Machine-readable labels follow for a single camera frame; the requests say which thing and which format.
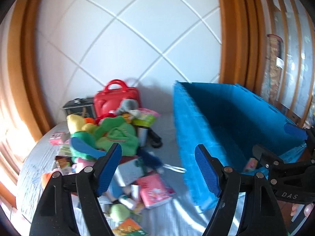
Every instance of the table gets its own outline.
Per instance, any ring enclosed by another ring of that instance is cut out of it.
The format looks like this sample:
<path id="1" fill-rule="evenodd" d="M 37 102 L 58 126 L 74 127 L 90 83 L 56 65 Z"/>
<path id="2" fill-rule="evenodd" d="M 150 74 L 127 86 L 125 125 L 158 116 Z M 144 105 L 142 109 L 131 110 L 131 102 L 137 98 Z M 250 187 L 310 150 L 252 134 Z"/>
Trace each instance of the table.
<path id="1" fill-rule="evenodd" d="M 160 149 L 149 148 L 149 151 L 154 151 L 155 155 L 163 162 L 181 167 L 182 163 L 178 156 L 172 114 L 163 114 L 157 119 L 152 128 L 162 138 L 163 146 Z M 66 122 L 57 125 L 43 136 L 25 160 L 20 172 L 16 204 L 17 208 L 29 221 L 32 221 L 37 203 L 43 193 L 41 175 L 52 170 L 59 149 L 59 146 L 52 146 L 48 142 L 49 137 L 51 134 L 60 131 L 67 131 Z M 200 213 L 198 207 L 194 206 L 190 198 L 182 174 L 166 169 L 163 178 L 173 187 L 177 195 L 172 201 L 161 207 L 144 210 L 140 225 L 151 236 L 201 236 L 214 209 L 203 214 Z M 237 232 L 243 205 L 244 195 L 241 194 L 229 235 L 235 235 Z M 74 208 L 74 213 L 80 234 L 82 236 L 89 235 L 81 210 Z M 117 226 L 112 221 L 109 221 L 109 224 L 111 228 Z"/>

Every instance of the red bag handle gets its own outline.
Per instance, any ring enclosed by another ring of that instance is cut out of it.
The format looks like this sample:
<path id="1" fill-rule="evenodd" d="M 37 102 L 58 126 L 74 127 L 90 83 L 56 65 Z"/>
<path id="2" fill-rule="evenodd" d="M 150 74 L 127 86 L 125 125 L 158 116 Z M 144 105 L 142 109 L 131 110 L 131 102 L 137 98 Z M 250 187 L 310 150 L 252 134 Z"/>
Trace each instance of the red bag handle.
<path id="1" fill-rule="evenodd" d="M 108 92 L 110 91 L 110 89 L 108 88 L 110 85 L 113 85 L 113 84 L 118 84 L 121 86 L 122 88 L 122 92 L 127 92 L 128 90 L 128 86 L 126 85 L 126 83 L 122 80 L 118 80 L 118 79 L 115 79 L 115 80 L 111 80 L 104 88 L 104 92 Z"/>

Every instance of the red bag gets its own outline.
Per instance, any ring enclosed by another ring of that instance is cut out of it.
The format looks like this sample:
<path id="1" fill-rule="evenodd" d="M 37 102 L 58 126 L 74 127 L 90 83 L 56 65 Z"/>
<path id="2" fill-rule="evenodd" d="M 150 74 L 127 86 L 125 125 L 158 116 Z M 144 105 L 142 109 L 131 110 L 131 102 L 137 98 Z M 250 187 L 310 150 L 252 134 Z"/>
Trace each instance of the red bag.
<path id="1" fill-rule="evenodd" d="M 121 86 L 121 88 L 110 90 L 109 86 L 112 84 L 118 84 Z M 128 87 L 122 80 L 116 79 L 110 81 L 105 86 L 103 91 L 98 92 L 94 96 L 94 108 L 96 116 L 100 117 L 111 110 L 116 110 L 120 106 L 120 102 L 123 99 L 135 99 L 138 102 L 139 107 L 141 107 L 140 95 L 137 88 Z"/>

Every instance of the floor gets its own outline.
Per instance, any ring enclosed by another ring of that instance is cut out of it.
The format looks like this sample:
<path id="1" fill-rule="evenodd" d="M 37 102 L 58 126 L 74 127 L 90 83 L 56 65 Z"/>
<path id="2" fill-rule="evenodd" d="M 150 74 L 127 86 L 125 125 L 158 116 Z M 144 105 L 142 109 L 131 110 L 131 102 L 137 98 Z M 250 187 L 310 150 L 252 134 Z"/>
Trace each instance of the floor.
<path id="1" fill-rule="evenodd" d="M 10 204 L 4 203 L 1 199 L 0 206 L 19 234 L 21 236 L 29 236 L 31 223 L 23 217 L 21 212 L 11 207 Z"/>

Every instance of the blue plastic crate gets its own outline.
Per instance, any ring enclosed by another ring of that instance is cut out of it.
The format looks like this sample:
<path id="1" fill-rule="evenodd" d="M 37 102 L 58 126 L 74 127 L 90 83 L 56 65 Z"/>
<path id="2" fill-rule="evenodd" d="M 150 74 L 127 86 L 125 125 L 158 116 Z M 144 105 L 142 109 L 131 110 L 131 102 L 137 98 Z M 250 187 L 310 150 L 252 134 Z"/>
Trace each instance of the blue plastic crate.
<path id="1" fill-rule="evenodd" d="M 184 180 L 191 197 L 202 211 L 215 207 L 195 160 L 194 151 L 203 144 L 224 166 L 242 172 L 261 144 L 286 163 L 296 162 L 305 142 L 284 132 L 293 123 L 275 107 L 240 85 L 176 82 L 174 123 L 179 155 L 187 169 Z M 265 168 L 261 171 L 267 176 Z"/>

